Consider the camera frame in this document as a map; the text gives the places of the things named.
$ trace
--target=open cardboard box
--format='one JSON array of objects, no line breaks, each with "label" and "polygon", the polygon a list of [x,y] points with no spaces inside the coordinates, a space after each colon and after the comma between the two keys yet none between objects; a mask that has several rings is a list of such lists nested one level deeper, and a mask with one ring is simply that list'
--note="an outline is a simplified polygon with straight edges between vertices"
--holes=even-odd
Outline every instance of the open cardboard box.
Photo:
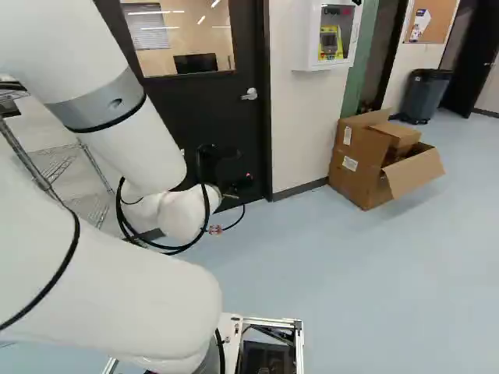
[{"label": "open cardboard box", "polygon": [[421,133],[388,122],[391,111],[338,121],[329,184],[369,210],[445,174],[438,150]]}]

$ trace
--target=green wall panel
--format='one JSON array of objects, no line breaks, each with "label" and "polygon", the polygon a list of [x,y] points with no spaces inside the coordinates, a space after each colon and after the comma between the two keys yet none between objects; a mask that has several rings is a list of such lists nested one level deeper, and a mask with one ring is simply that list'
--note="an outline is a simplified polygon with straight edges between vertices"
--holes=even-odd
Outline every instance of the green wall panel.
[{"label": "green wall panel", "polygon": [[355,115],[359,106],[360,94],[364,86],[367,62],[370,56],[371,41],[373,40],[374,25],[377,18],[379,0],[364,0],[362,22],[360,24],[359,42],[357,44],[356,61],[349,70],[346,82],[345,96],[341,117]]}]

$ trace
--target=white robotic arm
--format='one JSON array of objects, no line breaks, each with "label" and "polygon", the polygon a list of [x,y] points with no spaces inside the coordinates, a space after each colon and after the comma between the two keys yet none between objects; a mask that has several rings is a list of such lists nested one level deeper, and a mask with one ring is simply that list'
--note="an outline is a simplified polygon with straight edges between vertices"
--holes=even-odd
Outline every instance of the white robotic arm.
[{"label": "white robotic arm", "polygon": [[[130,194],[152,196],[143,213],[192,238],[205,214],[200,187],[167,193],[186,164],[93,2],[2,5],[0,71],[119,170]],[[199,367],[221,315],[216,280],[94,230],[9,161],[0,168],[0,339],[96,348],[159,373]],[[214,210],[221,198],[213,187],[208,195]]]}]

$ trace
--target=aed cabinet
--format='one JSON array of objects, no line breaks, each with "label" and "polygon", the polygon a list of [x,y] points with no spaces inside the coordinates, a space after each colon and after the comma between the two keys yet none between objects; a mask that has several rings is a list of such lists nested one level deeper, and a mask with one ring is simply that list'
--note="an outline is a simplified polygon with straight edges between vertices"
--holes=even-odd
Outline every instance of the aed cabinet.
[{"label": "aed cabinet", "polygon": [[351,67],[359,40],[361,0],[300,0],[294,9],[293,70]]}]

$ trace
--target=bulletin board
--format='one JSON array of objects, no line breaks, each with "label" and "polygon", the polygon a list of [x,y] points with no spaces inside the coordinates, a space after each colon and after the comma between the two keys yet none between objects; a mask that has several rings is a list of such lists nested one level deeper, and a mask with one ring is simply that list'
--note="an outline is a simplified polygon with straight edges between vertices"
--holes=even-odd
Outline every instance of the bulletin board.
[{"label": "bulletin board", "polygon": [[404,43],[445,43],[457,3],[458,0],[415,0]]}]

